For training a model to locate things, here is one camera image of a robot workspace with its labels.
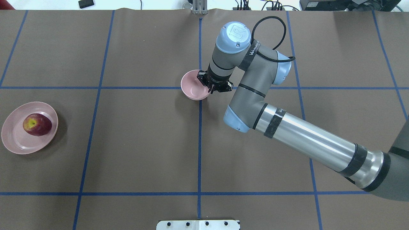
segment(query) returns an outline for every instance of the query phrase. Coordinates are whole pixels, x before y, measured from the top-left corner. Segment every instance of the blue tape line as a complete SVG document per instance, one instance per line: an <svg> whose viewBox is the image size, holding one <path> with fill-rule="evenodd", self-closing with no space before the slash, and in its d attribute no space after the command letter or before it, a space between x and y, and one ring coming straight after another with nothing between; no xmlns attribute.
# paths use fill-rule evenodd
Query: blue tape line
<svg viewBox="0 0 409 230"><path fill-rule="evenodd" d="M286 14L287 14L288 31L289 31L289 35L290 35L292 55L295 56L294 42L293 42L293 39L292 39L292 31L291 31L290 15L289 15L288 11L286 11ZM302 94L301 94L300 80L299 80L299 77L298 77L297 60L294 60L294 70L295 70L295 78L297 80L298 97L300 99L301 114L302 114L303 120L305 120L306 117L305 117L305 113L304 113L304 104L303 104L303 97L302 97ZM314 188L314 198L315 198L315 207L317 209L318 226L319 226L319 230L322 230L321 211L319 209L317 185L315 184L314 166L312 164L312 159L310 159L310 171L311 171L311 178L312 178L312 187Z"/></svg>
<svg viewBox="0 0 409 230"><path fill-rule="evenodd" d="M202 192L203 196L296 196L314 195L314 192Z"/></svg>
<svg viewBox="0 0 409 230"><path fill-rule="evenodd" d="M82 196L196 196L197 192L83 192Z"/></svg>
<svg viewBox="0 0 409 230"><path fill-rule="evenodd" d="M78 192L0 192L0 196L78 196Z"/></svg>
<svg viewBox="0 0 409 230"><path fill-rule="evenodd" d="M180 86L103 86L101 89L119 89L119 90L180 90Z"/></svg>
<svg viewBox="0 0 409 230"><path fill-rule="evenodd" d="M311 158L310 158L310 171L311 171L311 178L312 178L312 187L314 189L315 208L317 209L318 226L319 226L319 230L322 230L321 210L319 209L317 185L315 183L314 165L312 163Z"/></svg>
<svg viewBox="0 0 409 230"><path fill-rule="evenodd" d="M274 86L270 87L271 90L395 90L395 87L338 87L338 86ZM99 89L98 86L0 86L0 89L35 89L35 90L87 90L87 89ZM180 90L177 86L102 86L103 90ZM398 87L399 90L409 90L409 87Z"/></svg>
<svg viewBox="0 0 409 230"><path fill-rule="evenodd" d="M399 98L400 106L402 107L402 111L403 111L403 114L405 115L405 119L408 120L408 115L406 113L405 106L404 106L402 98L400 96L398 85L396 83L395 76L393 74L392 67L391 67L391 64L389 62L388 55L386 54L386 50L385 50L385 47L384 47L383 42L382 42L381 33L379 32L378 22L376 21L376 17L375 17L375 11L373 11L373 10L372 10L372 16L373 16L373 21L375 22L376 32L378 33L379 43L381 44L382 52L384 53L385 60L386 60L386 63L388 65L389 73L391 74L393 85L395 86L396 94L398 95L398 98Z"/></svg>
<svg viewBox="0 0 409 230"><path fill-rule="evenodd" d="M199 18L199 69L202 69L202 19Z"/></svg>
<svg viewBox="0 0 409 230"><path fill-rule="evenodd" d="M103 74L104 74L104 70L105 70L106 57L107 57L107 55L108 55L109 42L110 42L110 38L111 38L111 31L112 31L112 24L113 24L113 22L114 22L114 16L115 16L115 10L112 11L111 22L110 22L110 25L109 25L108 38L107 38L107 41L106 41L105 54L104 54L104 58L103 58L102 68L101 68L101 76L100 76L100 78L99 78L99 87L98 87L97 99L96 99L96 101L95 101L94 114L93 114L93 116L92 116L90 137L89 137L89 139L88 139L87 152L86 152L86 154L85 154L84 168L83 168L82 177L81 177L81 185L80 185L80 189L79 189L79 195L78 195L77 206L76 206L76 209L75 209L74 224L73 224L73 227L72 227L73 230L76 229L76 224L77 224L77 221L78 221L79 208L80 208L80 204L81 204L81 196L82 196L82 191L83 191L83 189L84 189L85 174L86 174L86 171L87 171L88 158L89 158L89 155L90 155L92 135L93 135L93 133L94 133L95 118L97 117L99 96L101 95L101 87L102 87L102 81L103 81Z"/></svg>
<svg viewBox="0 0 409 230"><path fill-rule="evenodd" d="M9 68L11 57L13 56L14 49L15 49L15 47L17 45L18 38L20 37L21 30L23 29L24 22L25 22L25 20L27 18L27 14L28 14L28 10L26 10L26 12L24 14L23 20L21 21L20 28L18 29L16 39L14 40L13 47L11 48L9 59L7 59L6 67L4 68L3 75L1 76L1 79L0 79L0 86L3 84L4 77L6 77L7 69Z"/></svg>
<svg viewBox="0 0 409 230"><path fill-rule="evenodd" d="M327 191L327 192L317 192L318 195L359 195L359 194L370 194L365 191Z"/></svg>
<svg viewBox="0 0 409 230"><path fill-rule="evenodd" d="M199 145L198 145L198 219L202 216L202 100L199 101Z"/></svg>
<svg viewBox="0 0 409 230"><path fill-rule="evenodd" d="M202 69L202 19L199 18L199 69ZM202 100L199 101L198 136L198 219L202 218Z"/></svg>
<svg viewBox="0 0 409 230"><path fill-rule="evenodd" d="M365 195L365 191L321 191L318 195ZM81 196L197 196L197 192L83 192ZM315 192L201 192L201 196L299 196ZM0 192L0 196L78 196L79 192Z"/></svg>
<svg viewBox="0 0 409 230"><path fill-rule="evenodd" d="M87 90L98 89L98 86L1 86L0 89L18 90Z"/></svg>
<svg viewBox="0 0 409 230"><path fill-rule="evenodd" d="M330 86L302 86L302 90L394 90L394 87L330 87Z"/></svg>

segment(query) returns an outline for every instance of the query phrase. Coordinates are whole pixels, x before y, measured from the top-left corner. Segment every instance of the black cable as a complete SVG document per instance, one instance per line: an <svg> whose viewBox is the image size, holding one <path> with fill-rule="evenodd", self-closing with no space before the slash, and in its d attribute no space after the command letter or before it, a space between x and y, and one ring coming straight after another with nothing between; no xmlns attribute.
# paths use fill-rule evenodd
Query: black cable
<svg viewBox="0 0 409 230"><path fill-rule="evenodd" d="M271 10L277 10L280 7L279 4L281 4L281 3L279 1L277 1L276 4L274 5L274 7L271 8Z"/></svg>
<svg viewBox="0 0 409 230"><path fill-rule="evenodd" d="M265 1L265 0L261 0L261 1L264 1L265 3L264 3L264 5L263 5L263 7L261 8L261 10L264 10L264 7L265 7L265 5L267 4L267 3L269 3L269 2L271 2L271 10L276 10L277 9L277 6L278 6L278 8L282 5L281 4L281 2L279 2L279 1L277 1L277 2L275 2L275 1Z"/></svg>
<svg viewBox="0 0 409 230"><path fill-rule="evenodd" d="M295 9L296 11L299 11L297 8L295 8L294 6L289 6L289 5L284 5L284 6L281 6L281 10L283 10L283 7L292 7L293 9Z"/></svg>
<svg viewBox="0 0 409 230"><path fill-rule="evenodd" d="M273 5L274 5L274 2L273 2L273 1L266 1L266 2L264 3L264 6L261 8L261 10L264 10L265 5L267 5L267 3L269 3L269 2L271 2L271 7L273 7Z"/></svg>
<svg viewBox="0 0 409 230"><path fill-rule="evenodd" d="M378 4L379 4L379 10L378 10L378 11L381 11L381 10L383 9L382 0L379 0L379 1L378 1Z"/></svg>
<svg viewBox="0 0 409 230"><path fill-rule="evenodd" d="M276 47L273 48L273 50L275 50L276 48L278 48L278 47L283 43L284 38L285 38L285 34L287 33L287 27L285 26L284 21L283 21L281 18L277 17L277 16L267 16L267 17L265 17L265 18L260 19L260 20L255 24L255 26L253 27L252 38L251 38L251 40L250 40L250 43L253 44L253 42L254 42L254 32L256 31L257 26L258 26L261 22L263 22L263 21L265 21L265 20L267 20L267 19L270 19L270 18L274 18L274 19L279 20L279 21L281 22L281 24L283 24L283 27L284 27L283 37L281 38L281 41L278 43L278 45L276 45ZM271 58L269 58L269 57L263 55L263 54L260 53L259 51L257 51L257 54L258 54L260 57L264 58L265 60L267 60L267 61L272 61L272 62L290 62L290 61L294 61L294 60L295 60L295 57L294 57L294 56L288 57L287 60L277 60L277 59L271 59Z"/></svg>
<svg viewBox="0 0 409 230"><path fill-rule="evenodd" d="M249 8L249 1L248 0L243 0L243 10L250 10Z"/></svg>
<svg viewBox="0 0 409 230"><path fill-rule="evenodd" d="M400 8L399 6L395 6L398 10L400 10L400 12L403 12L403 9Z"/></svg>

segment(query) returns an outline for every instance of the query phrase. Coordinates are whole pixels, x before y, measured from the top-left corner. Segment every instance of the blue joint cap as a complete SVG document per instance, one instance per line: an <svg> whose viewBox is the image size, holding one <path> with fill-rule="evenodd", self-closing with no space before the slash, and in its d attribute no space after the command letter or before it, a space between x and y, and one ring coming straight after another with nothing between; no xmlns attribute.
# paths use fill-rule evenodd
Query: blue joint cap
<svg viewBox="0 0 409 230"><path fill-rule="evenodd" d="M217 48L226 54L237 54L250 45L251 33L245 24L229 22L220 30L216 38Z"/></svg>
<svg viewBox="0 0 409 230"><path fill-rule="evenodd" d="M223 121L228 126L242 133L246 133L250 130L250 128L242 120L240 120L240 118L233 112L230 106L227 106L227 110L225 112L225 116L223 117Z"/></svg>
<svg viewBox="0 0 409 230"><path fill-rule="evenodd" d="M288 59L287 56L280 54L280 52L278 52L278 51L277 51L277 56L278 56L279 60L287 60ZM291 69L291 61L290 62L278 62L277 74L276 74L276 78L274 79L273 84L274 85L281 84L285 80L285 77L290 72L290 69Z"/></svg>

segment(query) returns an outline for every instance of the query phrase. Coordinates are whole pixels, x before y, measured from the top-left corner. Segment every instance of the pink plate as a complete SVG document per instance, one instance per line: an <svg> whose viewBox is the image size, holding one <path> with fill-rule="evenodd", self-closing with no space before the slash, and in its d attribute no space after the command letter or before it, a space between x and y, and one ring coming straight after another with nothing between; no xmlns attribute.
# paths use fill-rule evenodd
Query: pink plate
<svg viewBox="0 0 409 230"><path fill-rule="evenodd" d="M37 137L23 129L24 119L32 114L40 113L50 119L51 131ZM58 116L55 110L44 102L30 102L15 109L7 117L1 129L1 140L4 146L16 154L29 154L44 148L54 138L58 127Z"/></svg>
<svg viewBox="0 0 409 230"><path fill-rule="evenodd" d="M205 99L210 93L209 88L203 86L199 79L196 77L199 70L191 70L187 72L181 82L180 87L183 93L190 99L199 101Z"/></svg>

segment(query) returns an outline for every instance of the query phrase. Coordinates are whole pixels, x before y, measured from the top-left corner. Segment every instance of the apple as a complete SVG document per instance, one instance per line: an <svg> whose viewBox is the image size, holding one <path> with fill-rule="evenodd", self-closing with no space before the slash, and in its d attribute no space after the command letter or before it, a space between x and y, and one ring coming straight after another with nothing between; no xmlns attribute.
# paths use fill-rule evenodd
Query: apple
<svg viewBox="0 0 409 230"><path fill-rule="evenodd" d="M23 129L30 135L43 136L50 132L50 119L40 113L32 113L23 121Z"/></svg>

